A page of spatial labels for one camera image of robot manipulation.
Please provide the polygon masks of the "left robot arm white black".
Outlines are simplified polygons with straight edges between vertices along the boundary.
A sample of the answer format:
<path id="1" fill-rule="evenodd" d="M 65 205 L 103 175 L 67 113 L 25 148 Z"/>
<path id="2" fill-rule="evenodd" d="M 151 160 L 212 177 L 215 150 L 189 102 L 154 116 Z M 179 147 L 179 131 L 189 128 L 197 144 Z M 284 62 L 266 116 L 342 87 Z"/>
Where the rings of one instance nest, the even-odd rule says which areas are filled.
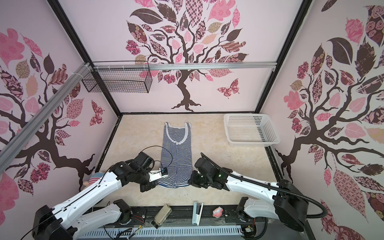
<path id="1" fill-rule="evenodd" d="M 129 183 L 136 183 L 148 191 L 155 182 L 167 177 L 168 170 L 153 170 L 153 158 L 140 152 L 136 158 L 112 165 L 95 183 L 70 199 L 36 211 L 32 237 L 35 240 L 75 240 L 102 226 L 117 223 L 127 225 L 133 216 L 131 207 L 122 199 L 89 213 L 88 210 L 109 194 Z"/>

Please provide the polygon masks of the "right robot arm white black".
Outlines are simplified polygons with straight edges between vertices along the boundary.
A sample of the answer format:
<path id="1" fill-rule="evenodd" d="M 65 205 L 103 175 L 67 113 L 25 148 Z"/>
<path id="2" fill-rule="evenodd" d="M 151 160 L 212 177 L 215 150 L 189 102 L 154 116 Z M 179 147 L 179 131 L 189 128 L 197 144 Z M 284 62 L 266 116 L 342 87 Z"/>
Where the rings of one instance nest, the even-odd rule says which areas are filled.
<path id="1" fill-rule="evenodd" d="M 238 192 L 248 196 L 240 202 L 240 217 L 280 220 L 288 228 L 303 232 L 309 201 L 287 180 L 265 182 L 245 177 L 231 169 L 217 166 L 202 154 L 195 163 L 190 185 Z"/>

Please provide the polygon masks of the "blue white striped tank top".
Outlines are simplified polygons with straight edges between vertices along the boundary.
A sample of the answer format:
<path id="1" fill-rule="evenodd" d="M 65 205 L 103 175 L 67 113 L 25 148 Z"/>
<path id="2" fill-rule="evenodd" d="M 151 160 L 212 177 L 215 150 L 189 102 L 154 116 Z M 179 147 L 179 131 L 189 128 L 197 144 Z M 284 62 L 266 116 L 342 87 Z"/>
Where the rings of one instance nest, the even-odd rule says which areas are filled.
<path id="1" fill-rule="evenodd" d="M 168 169 L 168 177 L 158 184 L 170 189 L 187 187 L 193 171 L 191 124 L 173 127 L 165 123 L 162 147 L 161 165 Z"/>

